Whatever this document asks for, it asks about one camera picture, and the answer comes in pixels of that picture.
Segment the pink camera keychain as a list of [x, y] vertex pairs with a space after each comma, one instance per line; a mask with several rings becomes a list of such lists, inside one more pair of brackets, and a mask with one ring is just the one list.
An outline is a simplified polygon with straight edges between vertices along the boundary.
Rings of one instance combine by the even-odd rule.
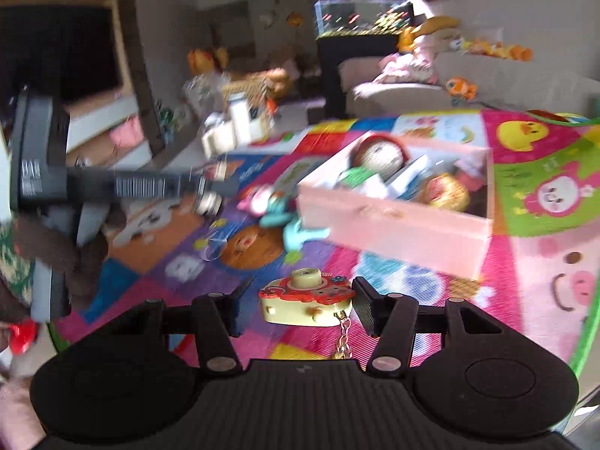
[[265, 322], [302, 327], [340, 328], [334, 358], [352, 358], [349, 331], [356, 295], [345, 277], [303, 267], [275, 279], [258, 292]]

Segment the teal toy hammer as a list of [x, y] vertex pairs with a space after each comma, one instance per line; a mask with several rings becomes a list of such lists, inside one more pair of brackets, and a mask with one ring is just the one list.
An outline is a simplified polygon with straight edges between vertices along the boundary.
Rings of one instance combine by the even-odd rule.
[[259, 220], [263, 229], [282, 229], [286, 252], [299, 252], [307, 242], [322, 241], [330, 236], [329, 228], [306, 228], [298, 212], [288, 206], [288, 200], [287, 196], [270, 199], [265, 214]]

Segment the pink fish toy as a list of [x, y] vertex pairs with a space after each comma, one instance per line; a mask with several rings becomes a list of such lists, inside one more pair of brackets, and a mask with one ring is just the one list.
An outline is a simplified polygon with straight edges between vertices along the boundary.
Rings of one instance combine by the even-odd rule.
[[240, 212], [259, 218], [268, 213], [283, 212], [288, 196], [273, 185], [259, 185], [249, 188], [237, 204]]

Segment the pink cardboard box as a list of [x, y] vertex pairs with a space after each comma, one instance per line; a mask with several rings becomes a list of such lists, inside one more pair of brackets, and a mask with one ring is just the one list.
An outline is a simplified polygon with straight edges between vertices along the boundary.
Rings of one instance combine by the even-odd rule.
[[[410, 155], [387, 181], [350, 165], [354, 147], [373, 134], [394, 137]], [[477, 192], [455, 176], [454, 162], [471, 155], [487, 164]], [[367, 132], [299, 182], [297, 206], [306, 228], [330, 229], [327, 242], [474, 279], [492, 237], [494, 195], [487, 147]]]

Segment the red hat knitted doll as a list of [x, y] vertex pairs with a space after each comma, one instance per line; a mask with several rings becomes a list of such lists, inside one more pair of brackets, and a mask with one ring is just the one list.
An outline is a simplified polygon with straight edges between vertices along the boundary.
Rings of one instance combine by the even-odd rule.
[[383, 181], [389, 180], [404, 168], [410, 160], [404, 144], [394, 137], [382, 134], [363, 138], [350, 154], [350, 165], [380, 175]]

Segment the pink picture book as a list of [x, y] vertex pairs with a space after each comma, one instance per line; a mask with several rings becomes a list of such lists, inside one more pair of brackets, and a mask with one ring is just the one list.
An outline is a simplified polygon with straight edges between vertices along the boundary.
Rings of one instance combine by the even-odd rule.
[[454, 162], [454, 175], [469, 192], [487, 185], [487, 163], [484, 156], [461, 156]]

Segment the colourful cartoon play mat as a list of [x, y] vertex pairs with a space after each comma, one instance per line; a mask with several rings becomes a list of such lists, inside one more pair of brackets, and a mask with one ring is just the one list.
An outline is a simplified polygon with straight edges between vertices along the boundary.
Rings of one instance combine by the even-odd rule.
[[[426, 156], [434, 199], [464, 191], [468, 210], [442, 210], [417, 190], [383, 201], [338, 192], [365, 135]], [[327, 238], [287, 251], [281, 231], [263, 228], [242, 202], [212, 223], [186, 200], [131, 206], [90, 308], [52, 325], [57, 347], [150, 296], [180, 305], [315, 267], [426, 306], [467, 300], [583, 368], [599, 327], [599, 130], [582, 118], [558, 125], [481, 111], [334, 122], [240, 148], [227, 163], [244, 196], [284, 196], [294, 234], [326, 229]]]

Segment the white bottle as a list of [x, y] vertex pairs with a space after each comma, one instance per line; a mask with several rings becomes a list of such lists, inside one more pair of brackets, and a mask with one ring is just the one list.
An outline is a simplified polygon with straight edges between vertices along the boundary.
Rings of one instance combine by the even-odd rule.
[[228, 109], [237, 144], [249, 144], [252, 142], [251, 118], [245, 93], [231, 93], [228, 97]]

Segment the orange fish plush toy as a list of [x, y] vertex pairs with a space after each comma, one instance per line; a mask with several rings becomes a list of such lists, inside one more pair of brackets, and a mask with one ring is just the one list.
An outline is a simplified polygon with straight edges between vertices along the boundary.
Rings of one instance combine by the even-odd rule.
[[445, 89], [454, 101], [470, 102], [477, 96], [478, 87], [463, 77], [455, 76], [447, 81]]

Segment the pink plush toy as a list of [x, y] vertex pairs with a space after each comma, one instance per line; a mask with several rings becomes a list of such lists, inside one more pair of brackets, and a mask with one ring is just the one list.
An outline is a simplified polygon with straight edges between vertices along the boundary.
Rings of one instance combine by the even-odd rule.
[[417, 49], [407, 54], [390, 54], [378, 62], [379, 73], [374, 83], [419, 83], [435, 86], [438, 77], [433, 66], [434, 54]]

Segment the black tank cabinet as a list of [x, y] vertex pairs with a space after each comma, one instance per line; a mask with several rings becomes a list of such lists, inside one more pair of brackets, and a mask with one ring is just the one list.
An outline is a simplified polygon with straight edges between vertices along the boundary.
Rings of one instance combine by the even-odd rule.
[[397, 53], [398, 42], [397, 34], [350, 34], [316, 40], [328, 118], [347, 117], [347, 95], [380, 74], [380, 61]]

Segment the yellow duck plush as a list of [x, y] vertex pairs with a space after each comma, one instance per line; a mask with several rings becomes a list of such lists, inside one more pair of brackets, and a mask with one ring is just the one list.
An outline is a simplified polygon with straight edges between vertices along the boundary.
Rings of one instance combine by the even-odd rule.
[[447, 15], [427, 18], [417, 27], [400, 31], [397, 49], [401, 53], [450, 51], [450, 44], [460, 40], [461, 20]]

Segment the row of orange plush toys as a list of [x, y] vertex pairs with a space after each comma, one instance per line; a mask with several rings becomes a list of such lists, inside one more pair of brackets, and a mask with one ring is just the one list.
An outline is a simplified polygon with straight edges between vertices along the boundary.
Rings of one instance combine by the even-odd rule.
[[505, 46], [503, 42], [488, 43], [486, 41], [467, 41], [460, 37], [450, 43], [450, 50], [463, 54], [487, 56], [498, 59], [507, 59], [522, 62], [531, 62], [534, 54], [530, 48], [520, 45]]

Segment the beige sofa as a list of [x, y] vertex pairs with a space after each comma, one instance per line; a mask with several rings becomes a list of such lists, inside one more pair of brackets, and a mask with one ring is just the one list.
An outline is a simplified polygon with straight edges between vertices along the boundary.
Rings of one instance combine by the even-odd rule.
[[599, 81], [533, 62], [440, 53], [418, 65], [407, 56], [353, 58], [339, 66], [346, 111], [396, 117], [452, 107], [538, 110], [593, 117]]

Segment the glass fish tank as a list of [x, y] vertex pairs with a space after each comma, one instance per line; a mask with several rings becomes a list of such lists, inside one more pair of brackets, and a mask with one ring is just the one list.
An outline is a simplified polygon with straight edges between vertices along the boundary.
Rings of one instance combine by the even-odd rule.
[[395, 0], [319, 0], [313, 5], [318, 39], [354, 36], [398, 36], [414, 26], [410, 2]]

